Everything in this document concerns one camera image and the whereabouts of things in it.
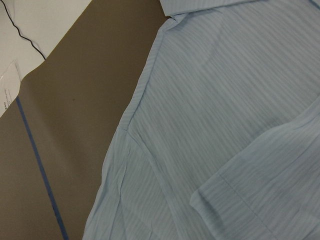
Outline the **light blue button shirt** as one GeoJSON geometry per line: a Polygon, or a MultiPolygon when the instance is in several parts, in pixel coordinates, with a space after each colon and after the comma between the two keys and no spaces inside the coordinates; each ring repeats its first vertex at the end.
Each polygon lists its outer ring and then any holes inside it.
{"type": "Polygon", "coordinates": [[[210,240],[192,193],[320,93],[317,0],[163,0],[85,240],[210,240]]]}

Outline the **clear plastic bag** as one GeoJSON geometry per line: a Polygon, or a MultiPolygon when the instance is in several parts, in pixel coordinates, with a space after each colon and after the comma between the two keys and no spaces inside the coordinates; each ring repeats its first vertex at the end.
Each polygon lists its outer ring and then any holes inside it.
{"type": "Polygon", "coordinates": [[[19,65],[12,61],[0,76],[0,115],[13,103],[19,94],[21,86],[19,65]]]}

